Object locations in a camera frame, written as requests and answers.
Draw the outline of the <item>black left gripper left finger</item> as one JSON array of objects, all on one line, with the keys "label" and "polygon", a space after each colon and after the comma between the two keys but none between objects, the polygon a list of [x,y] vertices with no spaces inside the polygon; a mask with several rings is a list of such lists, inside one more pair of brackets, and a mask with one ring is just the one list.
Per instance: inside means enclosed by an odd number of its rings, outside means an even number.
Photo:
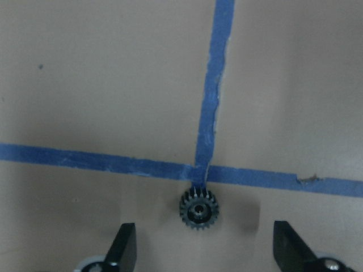
[{"label": "black left gripper left finger", "polygon": [[102,271],[134,271],[136,261],[136,225],[124,223],[105,256]]}]

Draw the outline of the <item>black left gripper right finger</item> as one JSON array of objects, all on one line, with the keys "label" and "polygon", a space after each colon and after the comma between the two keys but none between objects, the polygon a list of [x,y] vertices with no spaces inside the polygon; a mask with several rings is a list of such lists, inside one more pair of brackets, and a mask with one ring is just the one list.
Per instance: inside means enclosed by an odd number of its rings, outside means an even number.
[{"label": "black left gripper right finger", "polygon": [[281,271],[326,271],[318,258],[287,221],[273,226],[273,256]]}]

